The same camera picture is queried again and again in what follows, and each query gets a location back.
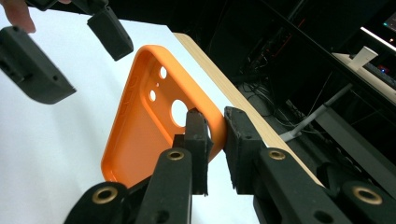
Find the keyboard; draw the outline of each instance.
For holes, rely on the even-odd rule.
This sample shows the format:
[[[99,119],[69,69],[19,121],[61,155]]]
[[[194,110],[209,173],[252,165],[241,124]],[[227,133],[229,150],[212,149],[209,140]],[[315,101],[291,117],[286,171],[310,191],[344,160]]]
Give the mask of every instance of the keyboard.
[[[355,55],[349,55],[349,58],[353,59]],[[364,69],[369,71],[371,74],[375,75],[383,82],[385,82],[388,86],[396,90],[396,80],[393,77],[388,76],[386,73],[383,73],[379,68],[374,66],[372,63],[367,63],[363,66]]]

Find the phone case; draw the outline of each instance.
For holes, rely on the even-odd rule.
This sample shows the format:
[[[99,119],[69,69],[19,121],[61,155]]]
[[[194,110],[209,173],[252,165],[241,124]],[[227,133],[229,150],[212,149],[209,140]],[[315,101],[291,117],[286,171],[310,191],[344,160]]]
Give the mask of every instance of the phone case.
[[[172,115],[176,100],[205,116],[214,143],[209,160],[219,153],[226,135],[221,112],[166,48],[144,46],[134,58],[107,141],[105,180],[129,188],[152,175],[161,152],[172,147],[175,134],[184,133]]]

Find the table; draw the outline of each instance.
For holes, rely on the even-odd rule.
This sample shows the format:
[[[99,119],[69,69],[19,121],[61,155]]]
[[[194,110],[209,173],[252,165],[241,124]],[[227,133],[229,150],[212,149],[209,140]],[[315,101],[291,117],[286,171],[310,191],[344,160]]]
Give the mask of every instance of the table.
[[[0,223],[63,223],[81,194],[104,181],[100,161],[134,53],[114,62],[86,25],[88,16],[30,11],[37,28],[31,37],[78,92],[42,105],[0,74]],[[0,24],[9,25],[3,11]],[[220,111],[244,109],[267,146],[292,153],[187,36],[175,38],[161,25],[122,24],[136,49],[165,46]],[[192,223],[258,223],[252,197],[232,189],[224,153],[209,164],[208,186],[208,197],[193,196]]]

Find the white tabletop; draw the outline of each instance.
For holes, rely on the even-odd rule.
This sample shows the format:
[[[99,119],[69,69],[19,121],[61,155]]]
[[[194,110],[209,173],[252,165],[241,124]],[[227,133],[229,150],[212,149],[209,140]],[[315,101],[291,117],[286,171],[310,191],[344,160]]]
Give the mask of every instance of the white tabletop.
[[[82,193],[104,181],[100,162],[134,53],[114,62],[85,15],[30,11],[31,37],[78,91],[42,105],[0,71],[0,223],[63,223]],[[231,105],[166,26],[122,24],[134,52],[165,46],[221,112]],[[0,25],[9,26],[3,11]],[[222,152],[209,164],[208,187],[208,197],[193,196],[192,223],[258,223],[252,197],[232,189]]]

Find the human hand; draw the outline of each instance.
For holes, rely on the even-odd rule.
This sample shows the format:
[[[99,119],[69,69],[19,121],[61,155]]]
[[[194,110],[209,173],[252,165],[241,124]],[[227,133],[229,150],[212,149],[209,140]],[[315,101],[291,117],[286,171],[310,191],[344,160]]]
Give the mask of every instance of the human hand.
[[[68,4],[71,0],[59,0]],[[12,25],[21,27],[27,33],[35,32],[35,24],[29,14],[29,8],[24,0],[0,0],[6,12],[7,18]]]

